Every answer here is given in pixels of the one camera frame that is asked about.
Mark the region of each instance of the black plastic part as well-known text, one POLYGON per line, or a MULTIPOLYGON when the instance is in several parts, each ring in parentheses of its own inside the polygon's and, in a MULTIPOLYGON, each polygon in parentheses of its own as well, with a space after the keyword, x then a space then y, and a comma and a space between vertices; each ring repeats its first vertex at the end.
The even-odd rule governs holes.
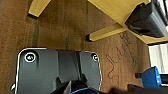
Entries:
POLYGON ((51 94, 63 94, 65 88, 67 87, 68 82, 60 85, 54 92, 52 92, 51 94))
POLYGON ((156 43, 151 43, 151 44, 147 44, 147 45, 148 46, 154 46, 154 45, 166 44, 166 43, 168 43, 168 41, 156 42, 156 43))
POLYGON ((168 19, 166 0, 163 0, 163 4, 165 8, 166 18, 168 19))
POLYGON ((58 51, 59 78, 61 83, 80 80, 79 61, 74 51, 58 51))
POLYGON ((131 31, 139 35, 155 38, 167 35, 167 18, 154 1, 147 5, 144 3, 137 5, 125 24, 131 31))
POLYGON ((82 81, 74 81, 72 82, 72 85, 71 85, 71 92, 75 91, 75 90, 78 90, 78 89, 81 89, 81 88, 86 88, 88 87, 86 83, 82 82, 82 81))
POLYGON ((56 87, 60 87, 62 85, 61 80, 59 79, 59 77, 56 78, 56 87))
POLYGON ((87 83, 87 79, 84 74, 81 75, 81 81, 87 83))
POLYGON ((88 42, 93 42, 92 40, 90 40, 90 34, 88 34, 88 35, 86 36, 86 41, 88 41, 88 42))
POLYGON ((76 60, 77 60, 77 66, 79 68, 79 80, 82 80, 82 69, 81 69, 81 63, 80 63, 80 52, 81 51, 76 51, 75 52, 75 56, 76 56, 76 60))

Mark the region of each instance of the wooden floor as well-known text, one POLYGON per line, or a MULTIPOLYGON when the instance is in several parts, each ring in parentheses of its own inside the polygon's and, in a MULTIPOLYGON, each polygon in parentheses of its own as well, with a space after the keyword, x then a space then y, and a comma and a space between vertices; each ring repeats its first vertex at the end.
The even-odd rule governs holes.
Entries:
POLYGON ((150 67, 147 45, 130 32, 95 42, 87 34, 115 23, 87 0, 52 0, 35 19, 27 15, 32 0, 0 0, 0 93, 12 94, 18 53, 27 47, 93 51, 99 55, 101 91, 127 84, 142 86, 136 72, 150 67))

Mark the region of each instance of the blue object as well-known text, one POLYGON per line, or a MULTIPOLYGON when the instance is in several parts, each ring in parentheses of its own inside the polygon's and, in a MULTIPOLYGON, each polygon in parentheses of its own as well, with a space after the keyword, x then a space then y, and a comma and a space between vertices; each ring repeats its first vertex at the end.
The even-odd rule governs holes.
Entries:
POLYGON ((141 74, 142 83, 147 88, 159 88, 162 81, 157 67, 151 67, 141 74))

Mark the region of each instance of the black device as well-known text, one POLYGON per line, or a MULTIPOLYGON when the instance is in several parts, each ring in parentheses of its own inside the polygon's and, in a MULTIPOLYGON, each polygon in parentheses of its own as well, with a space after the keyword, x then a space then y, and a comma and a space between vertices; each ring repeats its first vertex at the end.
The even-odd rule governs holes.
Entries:
POLYGON ((166 26, 168 25, 167 9, 162 10, 157 0, 152 0, 149 4, 139 4, 125 24, 131 31, 139 35, 155 38, 165 37, 167 35, 166 26))
POLYGON ((97 54, 44 48, 27 48, 19 53, 15 94, 55 94, 70 81, 99 90, 101 72, 97 54))
POLYGON ((160 74, 162 84, 168 84, 168 74, 160 74))

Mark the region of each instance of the chair leg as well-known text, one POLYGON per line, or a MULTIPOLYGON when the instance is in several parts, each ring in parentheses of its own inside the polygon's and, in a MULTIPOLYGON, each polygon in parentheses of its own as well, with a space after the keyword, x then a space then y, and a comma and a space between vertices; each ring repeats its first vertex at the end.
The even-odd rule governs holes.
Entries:
POLYGON ((39 17, 50 1, 51 0, 33 0, 28 13, 39 17))

